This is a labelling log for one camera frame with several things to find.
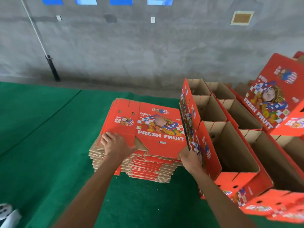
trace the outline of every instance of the human hand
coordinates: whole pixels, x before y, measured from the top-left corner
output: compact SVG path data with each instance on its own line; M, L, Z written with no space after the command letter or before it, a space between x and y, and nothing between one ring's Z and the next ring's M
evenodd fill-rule
M197 153L194 152L193 150L191 151L183 150L179 152L178 155L185 169L192 175L197 172L203 171L201 160L199 159Z
M102 135L101 143L104 145L106 156L122 161L137 150L136 146L128 147L125 139L117 133L106 132Z

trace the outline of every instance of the green mat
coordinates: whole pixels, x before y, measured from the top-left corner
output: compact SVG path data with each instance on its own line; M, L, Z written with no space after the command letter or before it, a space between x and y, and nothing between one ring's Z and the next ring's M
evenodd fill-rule
M6 151L0 156L0 203L18 208L23 215L19 227L28 228L51 226L94 173L89 148L115 98L179 106L178 99L124 92L7 83L0 87L0 98L5 99L0 114L5 125L1 146ZM264 217L252 219L259 227L300 227ZM206 201L199 199L194 179L179 167L169 184L133 179L124 173L114 176L95 227L189 224L218 227Z

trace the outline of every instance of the black pole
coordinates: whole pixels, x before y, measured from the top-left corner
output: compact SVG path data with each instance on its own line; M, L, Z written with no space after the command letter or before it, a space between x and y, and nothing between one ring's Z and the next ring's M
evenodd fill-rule
M48 62L48 64L49 64L50 68L51 68L51 71L52 71L52 73L53 73L53 75L54 75L55 80L56 80L56 81L61 81L61 79L60 79L60 77L59 77L59 75L58 75L58 73L57 73L57 70L56 70L56 68L55 68L55 66L54 66L54 64L53 64L53 61L52 61L52 59L51 59L51 56L48 55L48 56L46 56L45 58L47 59L47 62Z

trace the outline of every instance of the concrete wall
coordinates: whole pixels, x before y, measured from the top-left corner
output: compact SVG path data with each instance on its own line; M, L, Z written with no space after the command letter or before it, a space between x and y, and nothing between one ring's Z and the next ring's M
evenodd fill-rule
M237 83L256 78L274 52L304 49L304 0L25 1L67 81L156 89L180 88L185 76ZM249 26L230 26L235 10L255 11ZM0 0L0 76L52 78L20 0Z

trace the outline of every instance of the blue sign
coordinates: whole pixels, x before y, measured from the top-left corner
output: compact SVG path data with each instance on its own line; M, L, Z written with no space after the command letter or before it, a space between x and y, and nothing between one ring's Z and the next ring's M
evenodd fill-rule
M63 5L62 0L42 0L45 5Z
M148 0L148 5L173 5L173 0Z
M133 0L110 0L110 5L133 5Z
M78 5L97 5L96 0L75 0Z

